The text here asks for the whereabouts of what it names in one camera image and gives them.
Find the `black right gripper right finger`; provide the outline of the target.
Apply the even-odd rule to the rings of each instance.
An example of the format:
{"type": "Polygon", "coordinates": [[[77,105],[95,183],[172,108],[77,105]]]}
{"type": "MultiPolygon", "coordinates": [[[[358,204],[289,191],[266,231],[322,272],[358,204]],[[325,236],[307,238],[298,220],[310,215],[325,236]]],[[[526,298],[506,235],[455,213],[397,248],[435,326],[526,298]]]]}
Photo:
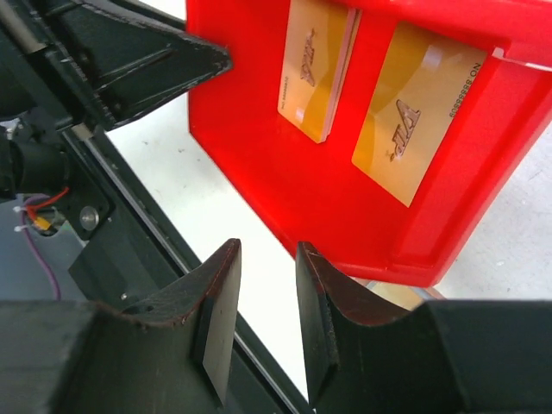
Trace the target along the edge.
{"type": "Polygon", "coordinates": [[[457,390],[427,304],[408,311],[298,244],[309,402],[318,413],[455,413],[457,390]]]}

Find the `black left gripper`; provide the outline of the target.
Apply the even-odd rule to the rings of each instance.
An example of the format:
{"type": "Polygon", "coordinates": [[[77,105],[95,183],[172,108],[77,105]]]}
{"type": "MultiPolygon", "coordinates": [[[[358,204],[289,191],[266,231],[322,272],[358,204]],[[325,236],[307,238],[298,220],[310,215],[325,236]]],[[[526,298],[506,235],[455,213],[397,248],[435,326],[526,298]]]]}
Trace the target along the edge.
{"type": "Polygon", "coordinates": [[[225,47],[142,1],[1,2],[1,119],[110,130],[232,67],[225,47]]]}

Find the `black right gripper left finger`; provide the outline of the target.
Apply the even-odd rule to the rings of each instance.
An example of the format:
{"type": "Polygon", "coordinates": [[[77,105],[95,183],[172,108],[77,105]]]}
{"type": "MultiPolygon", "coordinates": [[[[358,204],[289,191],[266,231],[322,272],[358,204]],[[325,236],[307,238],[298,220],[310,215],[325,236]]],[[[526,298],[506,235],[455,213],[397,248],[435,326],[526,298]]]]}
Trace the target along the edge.
{"type": "Polygon", "coordinates": [[[223,408],[242,274],[242,244],[227,240],[162,290],[103,314],[96,413],[216,413],[223,408]]]}

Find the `red plastic bin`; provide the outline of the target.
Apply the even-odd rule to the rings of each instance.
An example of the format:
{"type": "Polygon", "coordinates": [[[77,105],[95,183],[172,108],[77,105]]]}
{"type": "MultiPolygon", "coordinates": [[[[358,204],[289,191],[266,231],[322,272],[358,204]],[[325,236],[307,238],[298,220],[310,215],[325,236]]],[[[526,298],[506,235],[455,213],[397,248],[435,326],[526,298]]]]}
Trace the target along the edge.
{"type": "Polygon", "coordinates": [[[190,1],[190,131],[290,252],[438,283],[551,120],[548,1],[190,1]]]}

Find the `tan leather card holder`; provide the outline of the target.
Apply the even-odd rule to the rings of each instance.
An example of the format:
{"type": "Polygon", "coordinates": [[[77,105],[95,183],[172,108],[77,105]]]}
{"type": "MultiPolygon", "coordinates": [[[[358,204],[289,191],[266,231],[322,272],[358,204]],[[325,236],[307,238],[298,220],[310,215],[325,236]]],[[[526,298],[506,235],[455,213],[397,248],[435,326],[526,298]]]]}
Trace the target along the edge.
{"type": "Polygon", "coordinates": [[[434,288],[397,285],[381,281],[370,281],[366,288],[408,311],[415,309],[424,301],[444,299],[444,296],[434,288]]]}

